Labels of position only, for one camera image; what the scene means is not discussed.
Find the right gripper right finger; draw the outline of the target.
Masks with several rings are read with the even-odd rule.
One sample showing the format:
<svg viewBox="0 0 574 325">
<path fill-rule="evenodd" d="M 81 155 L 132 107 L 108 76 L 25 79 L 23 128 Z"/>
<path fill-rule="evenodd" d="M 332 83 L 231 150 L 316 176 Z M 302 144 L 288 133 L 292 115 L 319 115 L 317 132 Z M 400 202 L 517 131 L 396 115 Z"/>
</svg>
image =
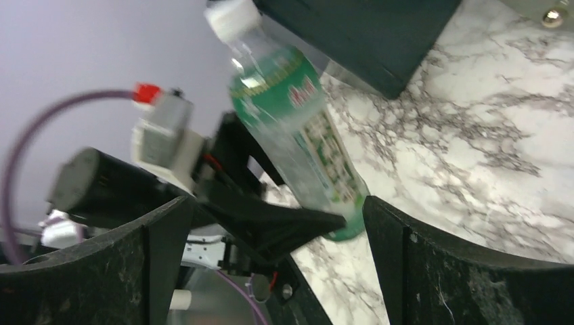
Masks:
<svg viewBox="0 0 574 325">
<path fill-rule="evenodd" d="M 363 218 L 391 324 L 572 324 L 573 266 L 495 251 L 370 196 Z"/>
</svg>

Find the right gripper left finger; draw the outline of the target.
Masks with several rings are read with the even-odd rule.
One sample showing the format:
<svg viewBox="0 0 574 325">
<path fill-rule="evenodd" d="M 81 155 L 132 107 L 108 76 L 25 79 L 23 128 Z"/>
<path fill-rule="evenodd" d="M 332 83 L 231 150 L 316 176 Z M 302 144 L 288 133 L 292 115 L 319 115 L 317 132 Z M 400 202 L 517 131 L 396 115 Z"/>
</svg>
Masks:
<svg viewBox="0 0 574 325">
<path fill-rule="evenodd" d="M 81 244 L 1 268 L 2 324 L 165 324 L 195 205 L 176 198 Z"/>
</svg>

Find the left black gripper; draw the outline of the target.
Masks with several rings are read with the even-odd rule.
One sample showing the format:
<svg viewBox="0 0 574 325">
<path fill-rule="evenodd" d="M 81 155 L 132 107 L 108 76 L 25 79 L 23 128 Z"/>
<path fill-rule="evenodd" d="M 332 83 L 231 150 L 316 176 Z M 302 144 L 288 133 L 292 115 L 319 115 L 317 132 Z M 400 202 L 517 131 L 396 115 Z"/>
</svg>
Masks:
<svg viewBox="0 0 574 325">
<path fill-rule="evenodd" d="M 217 264 L 223 270 L 271 276 L 286 255 L 347 222 L 341 215 L 265 202 L 266 185 L 248 168 L 250 158 L 277 173 L 236 113 L 226 112 L 192 173 L 201 212 L 192 228 L 219 225 L 226 231 L 228 247 Z"/>
</svg>

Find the green label clear bottle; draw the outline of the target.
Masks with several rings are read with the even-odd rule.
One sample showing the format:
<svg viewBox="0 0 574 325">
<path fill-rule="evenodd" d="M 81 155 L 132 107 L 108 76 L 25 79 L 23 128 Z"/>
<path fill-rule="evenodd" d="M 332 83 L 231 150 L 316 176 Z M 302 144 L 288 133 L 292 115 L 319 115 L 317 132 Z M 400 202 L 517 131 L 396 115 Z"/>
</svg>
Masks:
<svg viewBox="0 0 574 325">
<path fill-rule="evenodd" d="M 263 28 L 252 1 L 209 1 L 204 16 L 229 48 L 231 102 L 249 133 L 305 208 L 342 215 L 333 242 L 363 233 L 369 194 L 328 111 L 313 64 L 297 47 Z"/>
</svg>

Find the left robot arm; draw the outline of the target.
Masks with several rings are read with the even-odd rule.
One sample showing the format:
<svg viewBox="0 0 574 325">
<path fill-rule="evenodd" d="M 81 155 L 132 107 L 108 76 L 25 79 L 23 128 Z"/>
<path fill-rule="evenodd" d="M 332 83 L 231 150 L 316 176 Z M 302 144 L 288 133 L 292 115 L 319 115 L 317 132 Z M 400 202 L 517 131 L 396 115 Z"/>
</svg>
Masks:
<svg viewBox="0 0 574 325">
<path fill-rule="evenodd" d="M 62 167 L 47 200 L 75 222 L 113 229 L 178 196 L 190 196 L 200 210 L 192 229 L 218 224 L 225 234 L 189 235 L 182 263 L 240 276 L 271 275 L 292 251 L 346 225 L 341 215 L 269 204 L 267 185 L 252 174 L 248 160 L 261 161 L 275 183 L 282 184 L 282 178 L 233 112 L 225 113 L 216 134 L 200 138 L 186 157 L 191 162 L 183 171 L 192 186 L 183 190 L 144 169 L 85 148 Z"/>
</svg>

